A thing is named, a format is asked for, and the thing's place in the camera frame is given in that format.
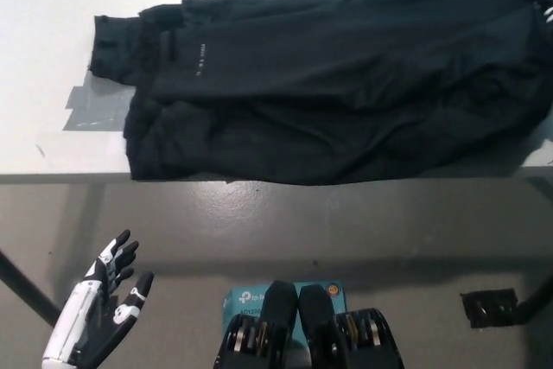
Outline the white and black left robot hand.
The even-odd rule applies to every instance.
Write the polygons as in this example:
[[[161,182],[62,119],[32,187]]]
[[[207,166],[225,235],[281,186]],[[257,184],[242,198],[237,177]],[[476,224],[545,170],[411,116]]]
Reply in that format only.
[[[129,230],[114,238],[73,287],[42,355],[43,368],[97,368],[137,322],[154,273],[143,273],[118,300],[115,291],[133,275],[139,246],[129,238]]]

